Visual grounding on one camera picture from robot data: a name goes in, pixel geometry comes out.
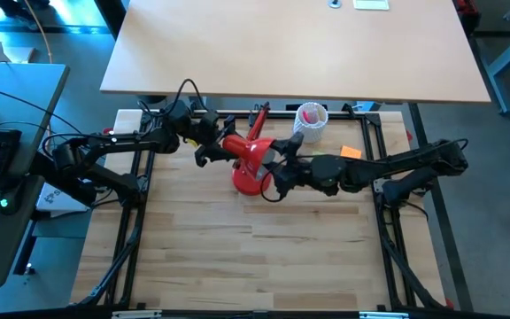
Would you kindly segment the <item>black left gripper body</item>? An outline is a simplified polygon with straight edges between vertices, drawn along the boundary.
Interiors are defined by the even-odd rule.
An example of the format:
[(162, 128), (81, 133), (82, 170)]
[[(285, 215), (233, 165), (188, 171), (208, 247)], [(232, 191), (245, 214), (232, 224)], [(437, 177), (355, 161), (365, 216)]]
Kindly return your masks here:
[(218, 125), (219, 115), (207, 112), (201, 118), (190, 120), (188, 141), (198, 146), (214, 146), (220, 141), (221, 130)]

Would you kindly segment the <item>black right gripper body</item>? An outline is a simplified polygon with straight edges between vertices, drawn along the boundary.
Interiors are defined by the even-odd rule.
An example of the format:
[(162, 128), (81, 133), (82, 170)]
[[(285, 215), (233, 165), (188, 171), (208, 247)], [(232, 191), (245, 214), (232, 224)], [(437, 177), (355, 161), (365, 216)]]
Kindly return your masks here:
[(279, 166), (279, 175), (291, 178), (291, 189), (297, 185), (305, 185), (305, 180), (311, 171), (313, 155), (286, 155)]

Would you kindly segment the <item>white lightbulb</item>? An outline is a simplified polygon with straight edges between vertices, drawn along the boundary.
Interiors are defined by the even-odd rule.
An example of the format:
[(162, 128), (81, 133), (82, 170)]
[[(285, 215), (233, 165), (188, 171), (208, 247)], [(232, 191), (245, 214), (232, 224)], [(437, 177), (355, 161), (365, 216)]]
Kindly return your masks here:
[(274, 164), (276, 151), (274, 149), (267, 149), (265, 155), (262, 158), (261, 165), (258, 171), (258, 177), (262, 179), (268, 172), (269, 168)]

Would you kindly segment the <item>red desk lamp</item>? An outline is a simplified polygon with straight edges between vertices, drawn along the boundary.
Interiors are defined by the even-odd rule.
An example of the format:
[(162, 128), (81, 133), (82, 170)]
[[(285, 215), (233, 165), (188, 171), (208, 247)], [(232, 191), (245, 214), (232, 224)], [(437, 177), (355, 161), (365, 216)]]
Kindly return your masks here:
[(226, 136), (221, 144), (225, 150), (234, 153), (238, 157), (232, 169), (232, 182), (243, 195), (260, 195), (268, 189), (270, 184), (269, 179), (265, 180), (264, 177), (262, 179), (258, 177), (262, 158), (274, 142), (272, 137), (260, 137), (269, 111), (269, 103), (265, 102), (259, 108), (247, 137)]

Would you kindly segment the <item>white lattice pen cup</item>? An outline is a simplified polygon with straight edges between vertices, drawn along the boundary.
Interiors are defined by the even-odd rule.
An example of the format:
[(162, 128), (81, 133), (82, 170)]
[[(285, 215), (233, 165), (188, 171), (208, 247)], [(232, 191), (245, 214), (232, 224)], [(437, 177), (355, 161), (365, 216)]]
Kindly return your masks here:
[[(308, 125), (302, 118), (303, 111), (310, 111), (312, 109), (317, 109), (320, 113), (321, 122), (317, 125)], [(317, 143), (321, 140), (322, 133), (326, 128), (328, 123), (328, 111), (326, 108), (315, 102), (307, 102), (302, 104), (297, 110), (295, 114), (295, 120), (293, 124), (293, 133), (301, 132), (304, 134), (304, 143), (313, 144)]]

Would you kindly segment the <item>large light wood desk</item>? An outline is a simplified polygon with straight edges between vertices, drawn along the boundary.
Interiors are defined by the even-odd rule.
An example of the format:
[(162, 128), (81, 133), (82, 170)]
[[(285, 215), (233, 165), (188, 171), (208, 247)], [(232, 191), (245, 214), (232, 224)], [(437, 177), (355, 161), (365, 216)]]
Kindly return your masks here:
[(101, 90), (486, 103), (452, 0), (130, 0)]

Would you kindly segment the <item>white notepad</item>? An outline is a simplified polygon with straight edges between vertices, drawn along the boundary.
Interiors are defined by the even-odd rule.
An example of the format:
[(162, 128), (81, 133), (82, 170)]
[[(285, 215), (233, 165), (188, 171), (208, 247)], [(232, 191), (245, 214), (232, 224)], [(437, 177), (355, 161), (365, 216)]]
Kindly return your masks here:
[(353, 0), (356, 10), (388, 11), (389, 0)]

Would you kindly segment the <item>white printed box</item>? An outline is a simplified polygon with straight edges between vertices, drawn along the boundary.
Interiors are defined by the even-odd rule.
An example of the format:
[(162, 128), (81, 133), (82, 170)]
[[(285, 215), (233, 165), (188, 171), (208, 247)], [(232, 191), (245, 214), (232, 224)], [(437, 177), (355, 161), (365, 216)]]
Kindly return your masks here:
[(55, 218), (65, 214), (83, 213), (89, 208), (65, 192), (46, 183), (40, 192), (36, 209), (50, 218)]

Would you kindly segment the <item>black computer mouse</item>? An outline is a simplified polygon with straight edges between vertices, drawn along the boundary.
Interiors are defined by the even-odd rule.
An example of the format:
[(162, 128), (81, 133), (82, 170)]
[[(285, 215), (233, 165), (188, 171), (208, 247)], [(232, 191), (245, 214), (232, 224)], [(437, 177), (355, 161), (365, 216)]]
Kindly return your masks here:
[(21, 207), (22, 190), (20, 187), (0, 191), (0, 213), (13, 215)]

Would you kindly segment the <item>silver metal bracket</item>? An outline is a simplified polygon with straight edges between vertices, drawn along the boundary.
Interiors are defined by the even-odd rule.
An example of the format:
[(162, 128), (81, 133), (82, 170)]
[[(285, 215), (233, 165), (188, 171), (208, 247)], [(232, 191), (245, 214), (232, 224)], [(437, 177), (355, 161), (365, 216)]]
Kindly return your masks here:
[(360, 311), (359, 319), (410, 319), (409, 314), (399, 312)]
[(161, 319), (161, 310), (124, 310), (112, 312), (111, 319)]

